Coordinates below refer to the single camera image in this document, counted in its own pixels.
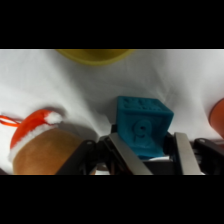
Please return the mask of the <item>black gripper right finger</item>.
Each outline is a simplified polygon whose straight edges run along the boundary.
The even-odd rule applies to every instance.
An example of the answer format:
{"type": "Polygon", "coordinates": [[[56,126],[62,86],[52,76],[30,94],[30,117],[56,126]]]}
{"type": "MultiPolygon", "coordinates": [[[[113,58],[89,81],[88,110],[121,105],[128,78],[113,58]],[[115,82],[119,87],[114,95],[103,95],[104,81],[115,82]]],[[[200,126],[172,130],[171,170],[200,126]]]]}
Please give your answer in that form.
{"type": "Polygon", "coordinates": [[[193,149],[185,133],[174,134],[174,160],[181,175],[201,175],[193,149]]]}

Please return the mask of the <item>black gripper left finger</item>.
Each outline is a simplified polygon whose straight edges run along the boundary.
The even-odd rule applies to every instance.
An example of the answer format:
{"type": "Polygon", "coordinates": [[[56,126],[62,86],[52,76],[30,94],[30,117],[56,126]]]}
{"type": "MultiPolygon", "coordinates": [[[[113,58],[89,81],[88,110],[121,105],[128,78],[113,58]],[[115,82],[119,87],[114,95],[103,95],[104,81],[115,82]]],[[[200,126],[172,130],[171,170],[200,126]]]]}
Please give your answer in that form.
{"type": "Polygon", "coordinates": [[[104,137],[103,142],[127,174],[152,175],[152,172],[117,133],[112,133],[109,136],[104,137]]]}

